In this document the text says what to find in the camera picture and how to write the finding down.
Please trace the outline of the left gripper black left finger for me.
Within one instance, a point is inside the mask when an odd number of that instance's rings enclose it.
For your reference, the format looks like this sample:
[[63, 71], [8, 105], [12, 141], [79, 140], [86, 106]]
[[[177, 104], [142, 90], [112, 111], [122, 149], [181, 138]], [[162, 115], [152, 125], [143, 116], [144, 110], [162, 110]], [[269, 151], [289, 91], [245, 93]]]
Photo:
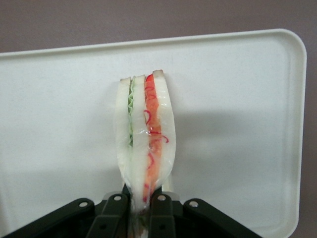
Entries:
[[129, 197], [114, 193], [95, 204], [76, 199], [5, 235], [6, 238], [125, 238]]

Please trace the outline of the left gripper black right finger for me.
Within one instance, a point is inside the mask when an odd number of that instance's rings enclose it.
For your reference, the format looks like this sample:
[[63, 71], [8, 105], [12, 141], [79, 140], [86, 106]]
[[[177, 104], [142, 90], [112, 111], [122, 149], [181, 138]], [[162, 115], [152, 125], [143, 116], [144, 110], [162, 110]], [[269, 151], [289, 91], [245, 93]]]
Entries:
[[150, 238], [249, 238], [251, 230], [207, 202], [181, 204], [167, 194], [152, 197]]

